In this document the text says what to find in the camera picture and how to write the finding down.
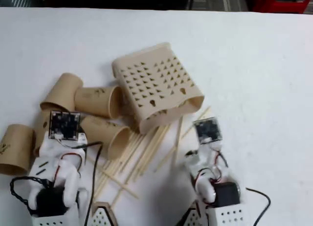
white tabletop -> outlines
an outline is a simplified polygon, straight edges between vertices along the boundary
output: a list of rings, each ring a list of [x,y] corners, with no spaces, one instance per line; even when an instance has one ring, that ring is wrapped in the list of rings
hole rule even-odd
[[[105,86],[115,58],[170,42],[206,96],[202,110],[211,105],[219,117],[230,166],[272,199],[259,225],[312,225],[312,30],[313,16],[292,14],[0,8],[0,136],[9,124],[33,125],[63,72]],[[124,193],[114,208],[120,225],[172,226],[188,208],[188,178],[177,180],[169,163],[153,173],[175,133],[173,126],[148,172],[130,184],[140,200]],[[194,135],[181,143],[180,156],[197,146]],[[0,225],[29,226],[11,178],[0,176]],[[116,191],[110,183],[101,200]],[[267,202],[247,196],[253,221]]]

beige perforated box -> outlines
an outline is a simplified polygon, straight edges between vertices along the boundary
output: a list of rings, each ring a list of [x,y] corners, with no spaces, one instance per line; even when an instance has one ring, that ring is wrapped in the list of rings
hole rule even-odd
[[[204,100],[169,43],[118,58],[112,67],[142,134],[196,112]]]

keyhole-shaped hole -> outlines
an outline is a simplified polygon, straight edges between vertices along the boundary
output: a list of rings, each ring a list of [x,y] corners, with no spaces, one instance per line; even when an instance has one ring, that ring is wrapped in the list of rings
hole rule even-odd
[[[181,88],[180,91],[181,91],[181,93],[183,93],[184,95],[186,95],[186,90],[185,90],[185,88]]]
[[[153,107],[156,106],[156,102],[154,100],[150,100],[150,104],[152,104]]]

brown paper cup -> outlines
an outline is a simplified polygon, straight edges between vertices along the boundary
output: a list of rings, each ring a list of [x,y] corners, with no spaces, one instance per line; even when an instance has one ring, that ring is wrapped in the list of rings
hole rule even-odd
[[[120,157],[125,150],[130,136],[129,127],[110,123],[100,117],[87,116],[82,122],[88,143],[101,141],[101,156],[112,160]]]
[[[74,96],[83,81],[74,74],[64,73],[53,86],[46,99],[40,104],[42,110],[57,107],[59,110],[74,111]]]
[[[116,119],[121,115],[123,102],[119,86],[107,88],[80,88],[75,94],[77,111]]]
[[[0,173],[26,174],[30,167],[34,131],[21,124],[8,126],[0,143]]]

black wire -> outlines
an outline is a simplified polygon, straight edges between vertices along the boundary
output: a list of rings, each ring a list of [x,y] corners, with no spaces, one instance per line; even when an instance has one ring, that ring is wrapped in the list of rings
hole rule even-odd
[[[258,194],[261,194],[262,196],[266,197],[266,199],[268,200],[267,206],[264,208],[264,210],[261,212],[261,214],[259,215],[259,217],[256,219],[256,221],[255,221],[254,224],[253,224],[253,226],[256,226],[256,225],[259,223],[259,221],[260,221],[260,219],[262,218],[262,216],[263,216],[263,215],[265,214],[265,212],[268,210],[268,208],[269,208],[269,206],[270,206],[270,204],[271,204],[271,200],[270,200],[270,198],[269,198],[268,195],[266,195],[265,193],[262,193],[262,192],[260,192],[260,191],[258,191],[258,190],[251,189],[251,188],[246,188],[246,190],[251,191],[251,192],[255,192],[255,193],[258,193]]]
[[[94,161],[94,167],[93,167],[93,174],[92,174],[92,189],[91,189],[91,199],[89,202],[89,206],[88,206],[88,210],[87,210],[87,215],[85,218],[85,223],[84,226],[87,226],[88,223],[88,218],[89,218],[89,213],[90,213],[90,209],[91,209],[91,205],[92,205],[92,201],[93,201],[93,195],[94,195],[94,182],[95,182],[95,176],[96,176],[96,167],[97,167],[97,163],[98,163],[98,159],[100,157],[101,151],[102,151],[102,147],[103,147],[103,142],[99,141],[99,142],[93,142],[93,143],[89,143],[86,145],[80,145],[80,146],[76,146],[73,147],[73,149],[80,149],[80,148],[87,148],[93,145],[98,145],[100,144],[97,156],[96,156],[96,160]]]
[[[226,158],[224,157],[224,155],[219,152],[219,155],[221,156],[221,158],[223,159],[224,163],[225,163],[225,166],[228,168],[228,163],[226,161]],[[256,219],[256,221],[254,222],[253,226],[257,226],[257,224],[259,223],[260,219],[262,218],[262,216],[265,214],[265,212],[268,210],[270,204],[271,204],[271,200],[269,198],[268,195],[266,195],[265,193],[262,193],[258,190],[255,190],[255,189],[252,189],[252,188],[246,188],[246,190],[248,191],[251,191],[251,192],[255,192],[255,193],[258,193],[258,194],[261,194],[262,196],[266,197],[266,199],[268,200],[268,204],[267,206],[264,208],[264,210],[261,212],[261,214],[259,215],[259,217]]]
[[[22,198],[20,195],[18,195],[15,190],[14,190],[14,183],[15,181],[21,181],[21,180],[31,180],[31,181],[35,181],[38,182],[40,184],[42,184],[45,188],[51,188],[53,186],[53,183],[47,179],[41,179],[38,177],[33,177],[33,176],[22,176],[22,177],[15,177],[11,180],[10,182],[10,191],[11,194],[16,197],[18,200],[20,200],[24,205],[26,205],[29,213],[31,215],[36,213],[36,210],[32,210],[29,205],[28,205],[28,200]]]

